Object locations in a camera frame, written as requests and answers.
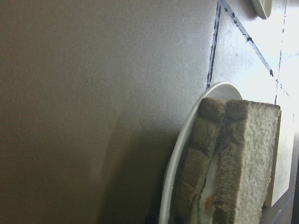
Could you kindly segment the wooden cutting board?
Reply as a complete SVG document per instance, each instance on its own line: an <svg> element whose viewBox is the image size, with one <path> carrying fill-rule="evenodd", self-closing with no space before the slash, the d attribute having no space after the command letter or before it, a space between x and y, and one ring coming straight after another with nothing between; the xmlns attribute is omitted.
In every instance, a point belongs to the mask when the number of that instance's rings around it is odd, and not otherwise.
<svg viewBox="0 0 299 224"><path fill-rule="evenodd" d="M294 114L290 109L281 111L278 135L273 150L271 181L265 205L273 207L289 189L294 141Z"/></svg>

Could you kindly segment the toast bread slice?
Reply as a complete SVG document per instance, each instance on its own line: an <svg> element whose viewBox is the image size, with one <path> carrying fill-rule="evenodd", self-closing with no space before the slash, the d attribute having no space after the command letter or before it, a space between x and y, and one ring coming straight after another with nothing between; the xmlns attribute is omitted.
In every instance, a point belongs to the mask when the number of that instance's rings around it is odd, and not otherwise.
<svg viewBox="0 0 299 224"><path fill-rule="evenodd" d="M271 180L280 106L247 100L226 103L218 144L214 224L257 224Z"/></svg>

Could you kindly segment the cream plastic tray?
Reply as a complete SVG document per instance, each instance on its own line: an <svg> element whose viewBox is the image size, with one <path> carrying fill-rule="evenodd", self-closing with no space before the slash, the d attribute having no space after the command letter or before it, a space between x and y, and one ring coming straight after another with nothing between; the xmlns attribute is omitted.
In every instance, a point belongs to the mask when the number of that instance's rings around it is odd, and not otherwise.
<svg viewBox="0 0 299 224"><path fill-rule="evenodd" d="M250 0L250 2L261 19L266 20L270 17L273 0Z"/></svg>

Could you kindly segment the bread slice with egg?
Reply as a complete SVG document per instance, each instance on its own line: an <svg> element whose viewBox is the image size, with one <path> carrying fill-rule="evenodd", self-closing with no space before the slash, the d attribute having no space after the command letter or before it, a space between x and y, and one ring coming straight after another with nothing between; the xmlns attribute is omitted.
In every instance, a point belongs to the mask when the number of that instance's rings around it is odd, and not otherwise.
<svg viewBox="0 0 299 224"><path fill-rule="evenodd" d="M226 101L204 98L199 104L190 138L183 150L171 199L171 217L184 224L199 222L198 203L214 155Z"/></svg>

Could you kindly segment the white round plate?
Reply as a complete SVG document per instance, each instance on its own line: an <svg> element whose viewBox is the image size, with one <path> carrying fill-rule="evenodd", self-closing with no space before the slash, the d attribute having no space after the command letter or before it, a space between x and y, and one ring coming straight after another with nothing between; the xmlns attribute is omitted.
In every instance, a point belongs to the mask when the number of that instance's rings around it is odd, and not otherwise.
<svg viewBox="0 0 299 224"><path fill-rule="evenodd" d="M242 100L242 95L230 82L218 82L208 87L197 99L178 135L175 147L169 158L164 174L163 191L158 217L159 224L167 224L170 219L171 197L176 178L180 157L190 138L192 127L196 120L198 107L204 98L218 98L222 100Z"/></svg>

